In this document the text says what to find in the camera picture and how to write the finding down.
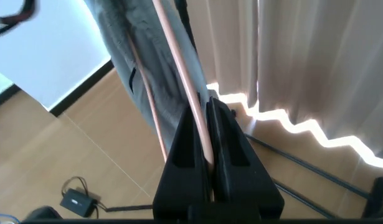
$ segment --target light under curtain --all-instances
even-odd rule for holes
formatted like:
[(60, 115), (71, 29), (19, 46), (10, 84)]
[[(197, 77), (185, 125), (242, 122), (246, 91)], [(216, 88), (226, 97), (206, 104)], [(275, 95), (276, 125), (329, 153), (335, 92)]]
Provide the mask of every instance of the light under curtain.
[(383, 158), (383, 0), (188, 1), (208, 83)]

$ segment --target baseboard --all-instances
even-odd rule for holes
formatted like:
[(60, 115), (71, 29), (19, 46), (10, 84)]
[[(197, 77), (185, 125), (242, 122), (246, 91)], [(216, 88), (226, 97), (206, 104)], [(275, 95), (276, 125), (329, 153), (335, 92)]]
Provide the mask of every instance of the baseboard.
[(13, 84), (6, 90), (4, 90), (2, 93), (0, 93), (0, 105), (2, 105), (4, 102), (6, 102), (8, 99), (13, 97), (16, 93), (18, 93), (21, 89)]
[(60, 116), (81, 96), (83, 96), (89, 89), (91, 89), (96, 83), (98, 83), (98, 81), (100, 81), (112, 68), (114, 68), (114, 65), (112, 64), (112, 61), (109, 60), (93, 75), (91, 75), (82, 84), (80, 84), (73, 92), (71, 92), (67, 97), (65, 97), (60, 103), (53, 107), (50, 110), (50, 113), (52, 113), (56, 117)]

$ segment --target tiled floor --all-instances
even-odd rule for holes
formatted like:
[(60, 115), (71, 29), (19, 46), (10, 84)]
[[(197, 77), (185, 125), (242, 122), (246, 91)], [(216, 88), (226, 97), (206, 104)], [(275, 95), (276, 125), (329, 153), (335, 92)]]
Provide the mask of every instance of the tiled floor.
[[(255, 123), (241, 105), (229, 106), (237, 110), (245, 131), (366, 191), (375, 177), (383, 175), (383, 169), (365, 165), (352, 149), (323, 149), (309, 133), (289, 134), (275, 121)], [(258, 144), (251, 145), (274, 179), (340, 217), (361, 215), (366, 202), (362, 198)], [(74, 175), (84, 177), (89, 191), (107, 207), (149, 204), (163, 166), (154, 130), (129, 99), (115, 71), (59, 118), (23, 92), (0, 107), (0, 212), (24, 218), (31, 210), (50, 205), (65, 218), (78, 218), (59, 205), (61, 186)], [(282, 194), (282, 218), (322, 218)], [(152, 213), (101, 211), (100, 217), (152, 218)]]

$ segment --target curtain fold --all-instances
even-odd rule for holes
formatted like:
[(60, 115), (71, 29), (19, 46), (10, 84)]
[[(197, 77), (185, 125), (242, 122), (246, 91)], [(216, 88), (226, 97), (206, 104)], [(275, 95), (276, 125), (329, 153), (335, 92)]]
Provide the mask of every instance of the curtain fold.
[(208, 83), (383, 157), (383, 0), (189, 1)]

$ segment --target black power adapter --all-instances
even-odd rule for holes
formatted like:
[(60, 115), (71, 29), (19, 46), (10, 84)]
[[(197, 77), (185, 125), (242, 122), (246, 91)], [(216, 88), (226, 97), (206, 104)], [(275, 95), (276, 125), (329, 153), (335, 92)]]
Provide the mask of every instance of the black power adapter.
[(88, 218), (96, 208), (97, 200), (77, 190), (68, 189), (60, 205), (81, 217)]

